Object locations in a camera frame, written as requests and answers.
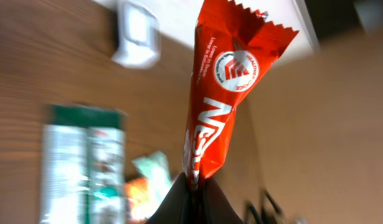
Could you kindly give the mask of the green 3M gloves package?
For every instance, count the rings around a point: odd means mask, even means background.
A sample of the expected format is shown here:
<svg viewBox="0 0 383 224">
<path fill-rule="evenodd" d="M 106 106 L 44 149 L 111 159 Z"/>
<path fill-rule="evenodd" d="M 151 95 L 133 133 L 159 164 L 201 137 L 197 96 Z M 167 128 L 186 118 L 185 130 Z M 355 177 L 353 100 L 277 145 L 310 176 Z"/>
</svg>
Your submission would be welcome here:
<svg viewBox="0 0 383 224">
<path fill-rule="evenodd" d="M 84 105 L 49 105 L 48 112 L 39 223 L 125 223 L 126 115 Z"/>
</svg>

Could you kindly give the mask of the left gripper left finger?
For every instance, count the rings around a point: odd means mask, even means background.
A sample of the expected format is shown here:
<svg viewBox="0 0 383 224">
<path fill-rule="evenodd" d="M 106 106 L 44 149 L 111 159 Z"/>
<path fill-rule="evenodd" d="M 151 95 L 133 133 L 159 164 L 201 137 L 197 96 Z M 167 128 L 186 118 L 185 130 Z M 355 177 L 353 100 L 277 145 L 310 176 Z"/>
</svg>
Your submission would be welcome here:
<svg viewBox="0 0 383 224">
<path fill-rule="evenodd" d="M 189 224 L 189 209 L 190 196 L 186 175 L 181 173 L 146 224 Z"/>
</svg>

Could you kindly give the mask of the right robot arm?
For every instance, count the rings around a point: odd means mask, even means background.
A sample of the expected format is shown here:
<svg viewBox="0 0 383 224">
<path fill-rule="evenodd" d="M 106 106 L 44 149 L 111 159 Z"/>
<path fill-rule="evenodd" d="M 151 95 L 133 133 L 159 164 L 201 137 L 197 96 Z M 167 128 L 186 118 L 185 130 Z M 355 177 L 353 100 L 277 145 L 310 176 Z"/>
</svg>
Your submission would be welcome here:
<svg viewBox="0 0 383 224">
<path fill-rule="evenodd" d="M 246 201 L 244 223 L 254 224 L 307 224 L 301 217 L 289 218 L 281 206 L 273 199 L 266 188 L 260 189 L 260 204 L 255 207 L 251 201 Z"/>
</svg>

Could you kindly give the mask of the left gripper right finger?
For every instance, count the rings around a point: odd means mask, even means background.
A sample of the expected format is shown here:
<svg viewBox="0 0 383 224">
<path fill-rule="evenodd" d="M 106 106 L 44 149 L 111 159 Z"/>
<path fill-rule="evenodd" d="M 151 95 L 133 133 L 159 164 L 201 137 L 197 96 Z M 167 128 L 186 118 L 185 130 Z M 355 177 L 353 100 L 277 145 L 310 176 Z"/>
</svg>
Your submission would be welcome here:
<svg viewBox="0 0 383 224">
<path fill-rule="evenodd" d="M 203 224 L 243 224 L 214 179 L 204 184 L 201 198 L 201 223 Z"/>
</svg>

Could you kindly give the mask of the red snack bar wrapper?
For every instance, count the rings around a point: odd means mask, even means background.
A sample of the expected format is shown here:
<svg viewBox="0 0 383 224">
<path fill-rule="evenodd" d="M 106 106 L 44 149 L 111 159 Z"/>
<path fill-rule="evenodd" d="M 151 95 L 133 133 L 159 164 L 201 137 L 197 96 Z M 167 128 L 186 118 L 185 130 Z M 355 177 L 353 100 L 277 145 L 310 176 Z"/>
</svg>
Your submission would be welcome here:
<svg viewBox="0 0 383 224">
<path fill-rule="evenodd" d="M 203 2 L 195 28 L 183 153 L 190 189 L 202 187 L 224 165 L 238 105 L 297 34 L 235 1 Z"/>
</svg>

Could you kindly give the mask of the orange tissue pack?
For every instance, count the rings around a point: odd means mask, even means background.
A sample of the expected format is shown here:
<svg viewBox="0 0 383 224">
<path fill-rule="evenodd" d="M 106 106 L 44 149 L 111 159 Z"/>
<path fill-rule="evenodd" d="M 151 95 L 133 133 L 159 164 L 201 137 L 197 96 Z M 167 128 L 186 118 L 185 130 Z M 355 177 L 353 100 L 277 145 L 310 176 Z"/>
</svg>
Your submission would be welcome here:
<svg viewBox="0 0 383 224">
<path fill-rule="evenodd" d="M 127 219 L 135 223 L 149 219 L 162 202 L 154 185 L 145 177 L 126 182 L 125 193 L 128 204 Z"/>
</svg>

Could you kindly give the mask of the mint green wipes packet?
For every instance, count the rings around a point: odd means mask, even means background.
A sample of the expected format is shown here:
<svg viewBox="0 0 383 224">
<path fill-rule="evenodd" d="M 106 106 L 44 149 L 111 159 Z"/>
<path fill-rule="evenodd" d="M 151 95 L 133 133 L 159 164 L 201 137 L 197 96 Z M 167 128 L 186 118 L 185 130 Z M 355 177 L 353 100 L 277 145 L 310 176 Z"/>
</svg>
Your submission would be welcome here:
<svg viewBox="0 0 383 224">
<path fill-rule="evenodd" d="M 132 160 L 138 172 L 149 180 L 149 196 L 160 206 L 172 186 L 169 164 L 166 155 L 156 151 L 148 156 Z"/>
</svg>

